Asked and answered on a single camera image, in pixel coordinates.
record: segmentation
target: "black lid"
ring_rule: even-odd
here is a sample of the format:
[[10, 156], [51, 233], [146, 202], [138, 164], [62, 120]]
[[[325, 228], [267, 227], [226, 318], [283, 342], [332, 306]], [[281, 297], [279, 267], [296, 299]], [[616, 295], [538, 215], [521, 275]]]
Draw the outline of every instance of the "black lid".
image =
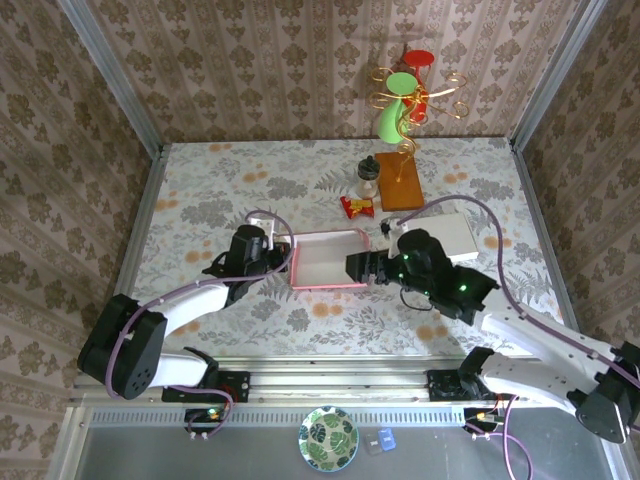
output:
[[375, 180], [380, 174], [380, 163], [369, 155], [358, 163], [358, 177], [363, 180]]

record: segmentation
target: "wooden stand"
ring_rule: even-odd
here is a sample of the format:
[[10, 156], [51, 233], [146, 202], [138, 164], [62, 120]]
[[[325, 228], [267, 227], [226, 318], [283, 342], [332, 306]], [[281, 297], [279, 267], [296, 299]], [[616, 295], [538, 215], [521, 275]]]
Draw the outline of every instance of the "wooden stand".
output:
[[416, 210], [424, 205], [420, 178], [416, 169], [416, 161], [410, 158], [402, 168], [400, 181], [396, 181], [400, 172], [400, 165], [405, 160], [405, 154], [398, 152], [376, 153], [376, 160], [380, 162], [380, 200], [382, 210], [395, 212], [398, 210]]

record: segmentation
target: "gray floor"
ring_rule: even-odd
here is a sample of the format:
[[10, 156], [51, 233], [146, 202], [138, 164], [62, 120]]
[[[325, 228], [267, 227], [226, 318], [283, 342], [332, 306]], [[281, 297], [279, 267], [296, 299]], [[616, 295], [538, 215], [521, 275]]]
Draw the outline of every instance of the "gray floor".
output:
[[[344, 470], [316, 472], [297, 449], [291, 428], [227, 428], [213, 439], [190, 441], [176, 428], [92, 428], [77, 480], [111, 479], [435, 479], [502, 480], [499, 442], [471, 440], [460, 428], [394, 428], [397, 448], [370, 456], [362, 444]], [[516, 410], [511, 430], [533, 457], [536, 480], [609, 480], [599, 440], [558, 410]], [[513, 451], [514, 473], [526, 478]]]

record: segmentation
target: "floral tablecloth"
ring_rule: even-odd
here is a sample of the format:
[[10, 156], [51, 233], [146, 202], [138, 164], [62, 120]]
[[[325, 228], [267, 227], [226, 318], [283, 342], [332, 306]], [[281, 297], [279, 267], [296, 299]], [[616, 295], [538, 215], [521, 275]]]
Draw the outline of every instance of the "floral tablecloth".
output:
[[[517, 297], [561, 321], [514, 159], [502, 138], [425, 139], [416, 162], [425, 198], [464, 193], [498, 215], [505, 269]], [[244, 214], [277, 212], [295, 232], [358, 227], [374, 249], [387, 248], [379, 223], [390, 214], [377, 200], [375, 219], [349, 220], [339, 197], [353, 192], [357, 162], [393, 148], [378, 140], [189, 143], [171, 146], [135, 298], [150, 300], [194, 278], [229, 247]], [[475, 205], [454, 201], [429, 214], [463, 212], [480, 249], [465, 265], [497, 277], [497, 237]], [[453, 355], [476, 345], [524, 353], [438, 312], [403, 306], [396, 285], [361, 291], [292, 290], [288, 274], [254, 285], [230, 308], [170, 335], [213, 355]], [[422, 299], [410, 297], [419, 304]]]

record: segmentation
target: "small blue object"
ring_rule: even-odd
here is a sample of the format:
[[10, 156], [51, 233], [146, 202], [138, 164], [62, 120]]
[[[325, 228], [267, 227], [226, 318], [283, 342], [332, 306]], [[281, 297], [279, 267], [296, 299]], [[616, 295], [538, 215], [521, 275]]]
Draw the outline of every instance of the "small blue object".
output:
[[380, 439], [380, 446], [385, 452], [396, 448], [396, 439], [393, 438], [390, 428], [378, 430], [378, 438]]

